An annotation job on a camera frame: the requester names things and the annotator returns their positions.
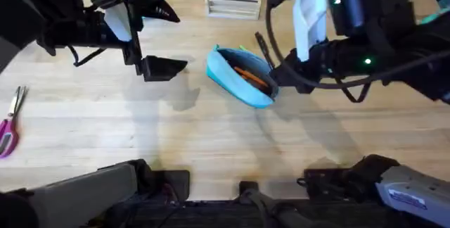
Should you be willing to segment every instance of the orange object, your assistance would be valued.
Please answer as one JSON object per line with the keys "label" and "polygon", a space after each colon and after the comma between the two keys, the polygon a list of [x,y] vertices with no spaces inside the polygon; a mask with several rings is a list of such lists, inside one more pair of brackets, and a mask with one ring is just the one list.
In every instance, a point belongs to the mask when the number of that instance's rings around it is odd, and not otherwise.
{"label": "orange object", "polygon": [[269,87],[269,85],[266,84],[266,82],[262,81],[260,78],[258,78],[257,76],[253,75],[251,72],[248,72],[247,70],[243,70],[243,69],[241,69],[239,67],[234,67],[234,70],[236,72],[239,72],[242,77],[245,76],[246,78],[249,78],[249,79],[257,82],[258,84],[261,84],[261,85],[263,85],[265,87]]}

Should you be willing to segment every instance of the wooden table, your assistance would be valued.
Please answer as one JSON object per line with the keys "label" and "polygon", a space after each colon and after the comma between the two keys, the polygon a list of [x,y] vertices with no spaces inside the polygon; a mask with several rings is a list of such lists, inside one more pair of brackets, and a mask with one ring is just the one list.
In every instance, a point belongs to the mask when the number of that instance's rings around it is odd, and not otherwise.
{"label": "wooden table", "polygon": [[[0,160],[0,190],[33,187],[144,158],[154,169],[189,169],[191,199],[232,199],[254,179],[274,197],[304,194],[307,167],[350,166],[377,153],[450,180],[450,106],[404,84],[374,84],[362,104],[341,91],[299,95],[283,89],[264,110],[246,106],[205,74],[215,44],[260,54],[259,21],[205,17],[205,0],[168,0],[181,23],[146,20],[143,54],[189,61],[171,82],[145,83],[122,52],[72,66],[68,49],[49,56],[31,44],[0,75],[0,111],[20,84],[30,87],[20,114],[20,145]],[[419,18],[437,9],[415,0]],[[282,51],[294,47],[292,3],[274,13]],[[328,26],[329,36],[335,35]],[[80,56],[91,49],[80,49]]]}

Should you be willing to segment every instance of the blue pencil case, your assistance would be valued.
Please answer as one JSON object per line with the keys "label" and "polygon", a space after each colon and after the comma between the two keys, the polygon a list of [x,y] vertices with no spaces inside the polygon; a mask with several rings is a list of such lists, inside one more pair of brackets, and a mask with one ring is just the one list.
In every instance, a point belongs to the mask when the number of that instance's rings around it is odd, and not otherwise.
{"label": "blue pencil case", "polygon": [[[251,77],[246,78],[248,75],[242,75],[237,70],[248,72]],[[206,75],[255,108],[270,106],[278,95],[278,85],[270,78],[270,71],[266,61],[241,49],[222,49],[217,45],[207,57]]]}

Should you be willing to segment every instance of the sticker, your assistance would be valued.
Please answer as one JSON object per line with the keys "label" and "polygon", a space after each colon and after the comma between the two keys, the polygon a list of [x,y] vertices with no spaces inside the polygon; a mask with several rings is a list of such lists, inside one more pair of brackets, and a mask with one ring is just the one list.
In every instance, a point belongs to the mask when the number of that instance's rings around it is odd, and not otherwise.
{"label": "sticker", "polygon": [[402,203],[406,203],[412,206],[415,206],[417,208],[421,208],[423,210],[427,210],[427,206],[425,205],[425,200],[416,197],[416,196],[412,196],[410,194],[406,194],[404,192],[400,192],[394,189],[389,189],[389,195],[391,196],[392,199],[396,200],[396,201],[401,201]]}

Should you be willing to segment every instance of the wire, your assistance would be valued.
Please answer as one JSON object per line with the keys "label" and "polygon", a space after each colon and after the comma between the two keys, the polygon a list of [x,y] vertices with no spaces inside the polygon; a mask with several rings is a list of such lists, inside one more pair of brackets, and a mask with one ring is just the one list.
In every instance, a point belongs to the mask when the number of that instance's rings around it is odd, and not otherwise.
{"label": "wire", "polygon": [[280,62],[281,66],[284,67],[284,69],[298,82],[301,82],[302,84],[309,85],[311,87],[316,87],[320,89],[344,89],[344,88],[350,88],[350,87],[357,87],[363,84],[369,84],[377,80],[383,80],[385,78],[391,77],[393,75],[396,75],[398,73],[401,73],[406,70],[410,70],[411,68],[424,65],[426,63],[430,63],[432,61],[441,60],[445,57],[450,56],[450,50],[442,51],[436,54],[433,54],[431,56],[427,56],[424,58],[417,59],[415,61],[411,61],[409,63],[405,63],[403,65],[400,65],[398,67],[395,67],[390,70],[386,70],[384,72],[375,73],[369,77],[365,77],[360,80],[354,80],[350,82],[345,82],[342,84],[323,84],[320,82],[312,81],[307,79],[306,77],[301,76],[297,72],[295,72],[292,67],[290,67],[287,63],[284,63],[283,55],[280,52],[280,49],[278,47],[278,44],[274,37],[274,31],[272,29],[272,23],[271,23],[271,11],[272,7],[267,6],[266,9],[266,28],[267,33],[269,35],[269,41],[272,45],[272,48],[274,49],[275,55],[277,57],[277,60]]}
{"label": "wire", "polygon": [[173,209],[172,212],[170,212],[156,228],[161,228],[164,226],[164,224],[168,221],[169,218],[171,218],[175,213],[177,213],[180,209],[185,208],[185,205],[179,205],[177,208]]}
{"label": "wire", "polygon": [[81,65],[84,65],[85,63],[89,62],[92,58],[100,55],[101,53],[103,53],[106,49],[97,49],[96,51],[92,52],[90,55],[88,55],[87,57],[83,58],[83,60],[79,61],[79,56],[77,51],[74,49],[73,46],[68,45],[67,47],[69,47],[70,52],[72,52],[72,55],[75,59],[75,62],[73,63],[73,65],[75,67],[79,67]]}

